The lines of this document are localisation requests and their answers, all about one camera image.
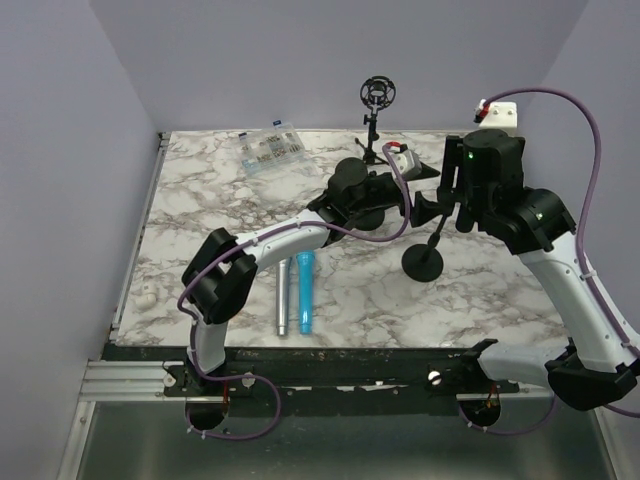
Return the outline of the black tripod microphone stand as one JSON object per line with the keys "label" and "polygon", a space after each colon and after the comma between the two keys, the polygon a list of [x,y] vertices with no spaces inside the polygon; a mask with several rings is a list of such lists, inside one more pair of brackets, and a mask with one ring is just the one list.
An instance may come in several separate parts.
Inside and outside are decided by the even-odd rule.
{"label": "black tripod microphone stand", "polygon": [[362,143],[358,138],[355,139],[355,142],[363,149],[362,160],[366,165],[387,163],[374,151],[374,143],[379,140],[377,132],[378,114],[394,102],[396,94],[397,89],[394,82],[382,75],[368,78],[360,88],[360,100],[369,110],[369,113],[365,114],[363,118],[363,124],[368,129],[367,143]]}

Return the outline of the round base clip stand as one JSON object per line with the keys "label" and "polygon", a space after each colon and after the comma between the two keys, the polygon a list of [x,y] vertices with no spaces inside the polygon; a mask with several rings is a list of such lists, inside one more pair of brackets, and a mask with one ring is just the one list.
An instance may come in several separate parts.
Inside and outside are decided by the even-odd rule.
{"label": "round base clip stand", "polygon": [[[436,190],[436,202],[439,202],[439,187]],[[404,273],[411,279],[427,283],[436,280],[443,272],[444,260],[437,250],[437,245],[441,239],[442,231],[448,218],[453,214],[455,205],[445,205],[445,214],[438,216],[440,218],[436,229],[430,234],[426,244],[414,244],[409,247],[403,254],[401,259],[402,269]],[[419,226],[412,225],[412,212],[410,215],[410,224],[413,228]]]}

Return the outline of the silver microphone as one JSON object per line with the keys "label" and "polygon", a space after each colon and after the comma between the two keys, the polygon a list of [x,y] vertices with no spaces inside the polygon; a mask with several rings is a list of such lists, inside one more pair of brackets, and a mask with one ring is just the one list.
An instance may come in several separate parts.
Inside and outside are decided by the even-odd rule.
{"label": "silver microphone", "polygon": [[288,335],[291,258],[281,260],[276,269],[276,334]]}

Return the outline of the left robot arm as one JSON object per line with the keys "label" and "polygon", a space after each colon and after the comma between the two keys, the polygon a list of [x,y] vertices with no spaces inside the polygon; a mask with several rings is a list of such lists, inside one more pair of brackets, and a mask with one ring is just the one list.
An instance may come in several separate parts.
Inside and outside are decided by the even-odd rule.
{"label": "left robot arm", "polygon": [[222,380],[228,322],[244,307],[261,271],[303,251],[329,246],[344,236],[366,236],[359,221],[396,207],[410,211],[408,182],[438,177],[436,169],[395,154],[390,170],[377,174],[355,157],[341,160],[322,194],[289,220],[262,230],[232,235],[211,232],[182,275],[178,308],[191,316],[187,382],[201,395],[214,393]]}

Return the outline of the round base shock-mount stand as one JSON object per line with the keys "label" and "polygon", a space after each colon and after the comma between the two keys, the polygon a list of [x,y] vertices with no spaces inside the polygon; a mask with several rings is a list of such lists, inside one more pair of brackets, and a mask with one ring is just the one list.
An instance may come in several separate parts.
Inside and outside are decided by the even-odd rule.
{"label": "round base shock-mount stand", "polygon": [[353,230],[370,232],[378,229],[385,221],[383,209],[371,210],[357,214],[351,221]]}

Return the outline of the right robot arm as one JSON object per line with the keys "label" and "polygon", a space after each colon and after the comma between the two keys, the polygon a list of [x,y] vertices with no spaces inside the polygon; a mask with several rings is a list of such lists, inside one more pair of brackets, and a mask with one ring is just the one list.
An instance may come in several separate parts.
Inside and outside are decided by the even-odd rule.
{"label": "right robot arm", "polygon": [[531,271],[569,343],[542,348],[486,340],[461,365],[460,379],[474,392],[494,381],[533,384],[588,411],[637,386],[639,336],[579,254],[576,223],[560,197],[525,186],[524,147],[524,138],[500,129],[448,136],[437,199],[458,212],[458,232],[478,230],[501,241]]}

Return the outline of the blue microphone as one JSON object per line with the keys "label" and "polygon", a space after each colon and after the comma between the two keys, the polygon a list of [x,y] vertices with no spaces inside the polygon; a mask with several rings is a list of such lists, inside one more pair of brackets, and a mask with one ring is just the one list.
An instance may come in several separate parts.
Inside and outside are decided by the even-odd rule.
{"label": "blue microphone", "polygon": [[298,267],[299,331],[303,335],[310,335],[313,322],[314,252],[300,252],[297,254],[296,260]]}

